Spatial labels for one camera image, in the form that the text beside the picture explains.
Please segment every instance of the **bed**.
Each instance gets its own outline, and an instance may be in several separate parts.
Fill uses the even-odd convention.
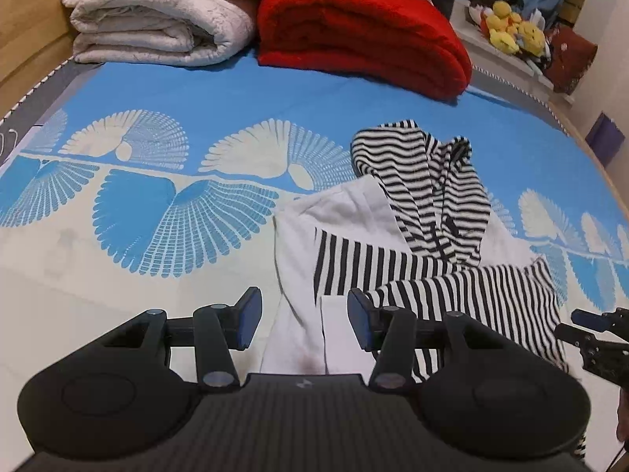
[[[194,70],[70,60],[0,121],[0,465],[29,453],[23,383],[147,308],[184,317],[258,286],[255,343],[234,357],[242,378],[257,370],[279,301],[273,212],[353,179],[353,134],[400,119],[470,139],[493,209],[546,255],[566,322],[627,304],[629,228],[604,177],[547,105],[486,72],[445,104],[259,67],[254,50]],[[594,407],[587,462],[604,470],[620,446],[618,390],[568,356]],[[192,351],[174,349],[172,368],[192,380]]]

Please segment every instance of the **wooden headboard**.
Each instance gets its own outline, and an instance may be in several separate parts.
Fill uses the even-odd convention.
[[[70,11],[60,0],[0,0],[0,118],[72,54]]]

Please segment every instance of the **clothes pile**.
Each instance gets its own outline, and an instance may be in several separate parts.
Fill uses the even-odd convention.
[[[371,75],[433,99],[467,88],[472,64],[427,0],[262,0],[261,65]]]
[[[256,32],[257,0],[62,0],[77,62],[218,63]]]
[[[375,359],[351,328],[351,288],[424,320],[464,312],[568,370],[548,264],[491,209],[471,154],[466,138],[440,143],[411,120],[364,129],[351,144],[361,177],[276,213],[281,301],[262,372],[368,382]],[[416,351],[416,381],[437,369],[435,350]]]

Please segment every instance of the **red blanket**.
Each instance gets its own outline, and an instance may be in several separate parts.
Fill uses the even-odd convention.
[[[262,0],[260,65],[382,78],[434,99],[461,94],[472,65],[426,0]]]

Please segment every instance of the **stack of blankets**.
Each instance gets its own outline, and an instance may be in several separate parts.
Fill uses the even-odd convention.
[[[262,0],[261,65],[370,75],[438,100],[467,88],[472,64],[429,0]]]
[[[77,62],[202,66],[226,60],[256,33],[257,0],[62,0],[74,7]]]

